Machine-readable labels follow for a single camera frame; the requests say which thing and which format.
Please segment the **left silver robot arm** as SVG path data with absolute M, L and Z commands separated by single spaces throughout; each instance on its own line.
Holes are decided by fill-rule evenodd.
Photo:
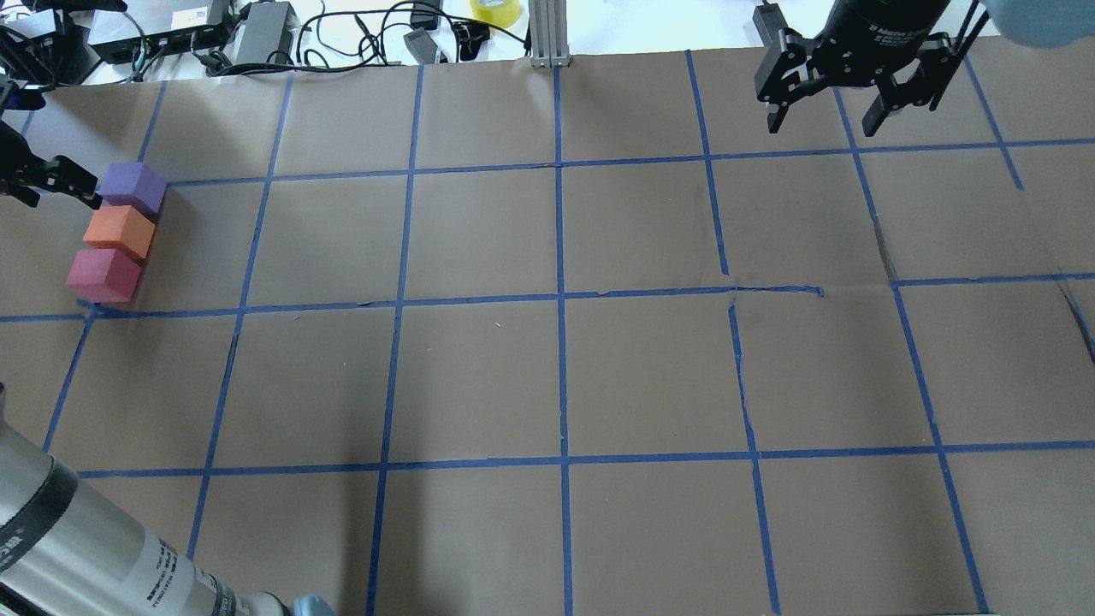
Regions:
M 3 425 L 4 615 L 331 615 L 316 594 L 239 595 Z

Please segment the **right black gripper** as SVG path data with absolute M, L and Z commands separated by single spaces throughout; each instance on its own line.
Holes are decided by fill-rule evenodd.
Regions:
M 766 131 L 779 133 L 791 105 L 821 92 L 826 82 L 876 82 L 879 95 L 861 120 L 866 137 L 909 105 L 937 109 L 957 70 L 957 54 L 950 39 L 927 35 L 948 4 L 835 1 L 817 38 L 803 38 L 788 27 L 758 27 L 766 54 L 756 70 L 754 94 L 766 105 Z M 894 73 L 908 65 L 914 71 L 904 82 L 896 81 Z

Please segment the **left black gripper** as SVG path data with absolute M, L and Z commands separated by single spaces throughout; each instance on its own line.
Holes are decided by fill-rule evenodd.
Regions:
M 97 194 L 97 176 L 70 156 L 39 159 L 22 133 L 1 121 L 1 194 L 36 208 L 42 198 L 39 191 L 77 198 L 90 210 L 97 210 L 103 204 Z

